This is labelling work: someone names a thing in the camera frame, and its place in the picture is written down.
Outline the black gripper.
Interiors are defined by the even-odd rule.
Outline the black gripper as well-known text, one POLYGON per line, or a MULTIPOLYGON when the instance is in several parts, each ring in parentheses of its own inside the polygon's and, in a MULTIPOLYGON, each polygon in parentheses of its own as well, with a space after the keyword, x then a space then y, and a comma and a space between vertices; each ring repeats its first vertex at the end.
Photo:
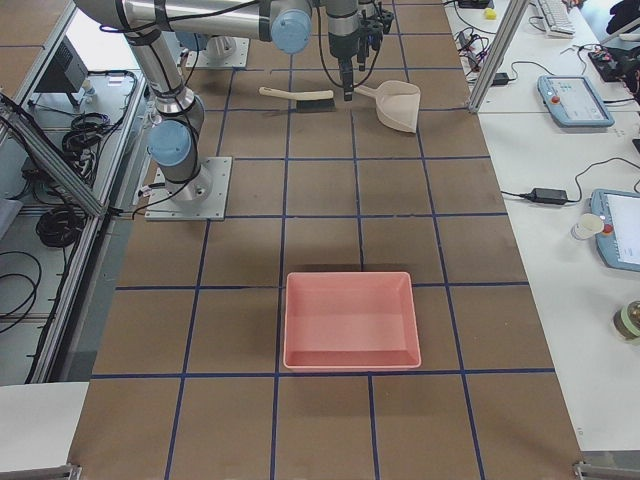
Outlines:
POLYGON ((335 57, 338 60, 340 80, 342 83, 343 99, 351 101, 354 92, 354 74, 353 74, 353 58, 356 57, 358 70, 366 70, 366 61, 368 58, 368 45, 360 44, 357 49, 352 47, 336 47, 335 57))
POLYGON ((359 19, 359 45, 367 44, 368 53, 371 50, 378 52, 384 36, 390 32, 393 25, 393 13, 382 4, 360 4, 359 19))

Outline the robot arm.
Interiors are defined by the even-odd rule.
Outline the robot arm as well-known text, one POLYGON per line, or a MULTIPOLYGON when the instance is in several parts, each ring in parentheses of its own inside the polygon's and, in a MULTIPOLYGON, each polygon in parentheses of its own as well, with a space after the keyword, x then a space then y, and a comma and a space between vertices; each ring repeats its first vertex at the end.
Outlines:
POLYGON ((204 106, 170 53, 167 32, 194 37, 244 37, 295 55, 312 34, 312 16, 327 24, 331 55, 345 100, 354 93, 353 60, 364 32, 355 1, 79 1, 77 7, 108 33, 122 35, 155 96, 160 124, 149 151, 166 181, 186 185, 200 174, 204 106))
POLYGON ((374 53, 374 58, 377 58, 384 36, 390 32, 395 16, 381 1, 368 0, 358 2, 358 18, 360 28, 356 61, 358 69, 364 72, 369 55, 374 53))

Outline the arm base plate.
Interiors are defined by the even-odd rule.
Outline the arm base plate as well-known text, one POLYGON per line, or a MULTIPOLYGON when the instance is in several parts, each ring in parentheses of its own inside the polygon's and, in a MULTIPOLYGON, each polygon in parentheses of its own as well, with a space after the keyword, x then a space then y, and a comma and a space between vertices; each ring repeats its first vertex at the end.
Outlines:
POLYGON ((244 69, 250 41, 246 38, 217 36, 198 40, 198 51, 191 51, 186 66, 196 69, 244 69))
POLYGON ((167 183, 160 168, 154 181, 165 183, 150 195, 150 207, 145 210, 148 221, 223 221, 225 219, 233 159, 206 157, 201 160, 200 172, 177 195, 181 185, 167 183))

